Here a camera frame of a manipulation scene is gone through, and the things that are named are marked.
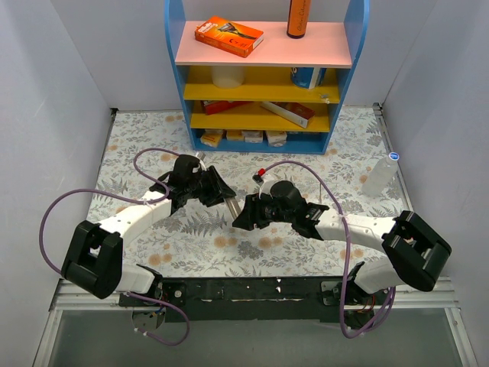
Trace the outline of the grey remote control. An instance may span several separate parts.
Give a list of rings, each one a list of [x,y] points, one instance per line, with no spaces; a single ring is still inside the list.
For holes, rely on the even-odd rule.
[[[224,202],[228,207],[228,210],[232,218],[237,219],[238,216],[241,214],[241,207],[239,206],[239,202],[234,197],[226,198]]]

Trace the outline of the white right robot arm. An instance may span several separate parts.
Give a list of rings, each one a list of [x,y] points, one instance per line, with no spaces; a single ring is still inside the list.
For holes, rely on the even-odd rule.
[[[252,231],[272,222],[289,223],[308,239],[350,242],[383,252],[383,258],[355,266],[347,277],[345,293],[355,304],[403,284],[432,291],[452,253],[447,241],[415,212],[404,210],[393,218],[345,215],[307,202],[286,180],[268,181],[258,193],[246,196],[232,225]]]

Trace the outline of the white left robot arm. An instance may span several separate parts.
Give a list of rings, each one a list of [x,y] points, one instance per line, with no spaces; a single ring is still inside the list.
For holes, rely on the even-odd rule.
[[[125,263],[125,246],[189,200],[211,207],[234,199],[234,190],[214,167],[204,167],[198,157],[182,154],[139,204],[97,223],[81,222],[73,233],[61,275],[99,299],[131,292],[143,304],[153,306],[163,295],[162,277],[143,265]]]

